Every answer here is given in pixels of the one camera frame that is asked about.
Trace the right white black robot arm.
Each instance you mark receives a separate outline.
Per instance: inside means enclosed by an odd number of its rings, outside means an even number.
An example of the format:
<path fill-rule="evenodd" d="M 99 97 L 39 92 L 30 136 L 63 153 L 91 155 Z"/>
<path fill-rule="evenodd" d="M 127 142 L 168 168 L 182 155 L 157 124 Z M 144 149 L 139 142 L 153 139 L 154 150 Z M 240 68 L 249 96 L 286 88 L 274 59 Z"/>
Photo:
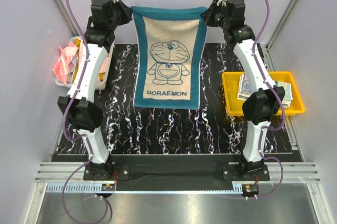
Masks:
<path fill-rule="evenodd" d="M 283 87 L 276 86 L 256 50 L 256 38 L 245 24 L 244 0 L 213 0 L 201 14 L 209 27 L 222 29 L 224 39 L 240 60 L 251 88 L 251 94 L 242 105 L 248 122 L 247 136 L 239 162 L 239 174 L 251 180 L 263 172 L 263 144 L 273 117 L 282 108 Z"/>

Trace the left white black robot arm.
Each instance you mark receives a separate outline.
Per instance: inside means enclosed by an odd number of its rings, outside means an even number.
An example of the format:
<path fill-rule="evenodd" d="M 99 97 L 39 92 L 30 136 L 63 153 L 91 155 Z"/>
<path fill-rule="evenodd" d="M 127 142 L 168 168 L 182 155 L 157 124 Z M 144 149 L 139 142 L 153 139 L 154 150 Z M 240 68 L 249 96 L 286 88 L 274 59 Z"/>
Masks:
<path fill-rule="evenodd" d="M 84 50 L 75 82 L 57 104 L 64 116 L 63 124 L 77 131 L 76 137 L 65 137 L 69 141 L 81 139 L 86 146 L 86 171 L 107 180 L 114 167 L 101 132 L 103 111 L 95 105 L 94 93 L 101 67 L 113 48 L 114 32 L 132 20 L 132 9 L 122 0 L 92 0 L 91 12 L 82 36 Z"/>

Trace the teal beige Doraemon towel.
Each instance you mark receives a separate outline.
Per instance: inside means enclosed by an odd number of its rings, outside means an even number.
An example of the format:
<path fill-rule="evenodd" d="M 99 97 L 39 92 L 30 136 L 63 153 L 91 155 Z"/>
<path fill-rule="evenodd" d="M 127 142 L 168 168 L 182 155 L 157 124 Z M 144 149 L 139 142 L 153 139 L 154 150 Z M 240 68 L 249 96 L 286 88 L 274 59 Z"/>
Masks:
<path fill-rule="evenodd" d="M 165 9 L 132 6 L 138 41 L 137 108 L 200 106 L 200 64 L 207 27 L 206 7 Z"/>

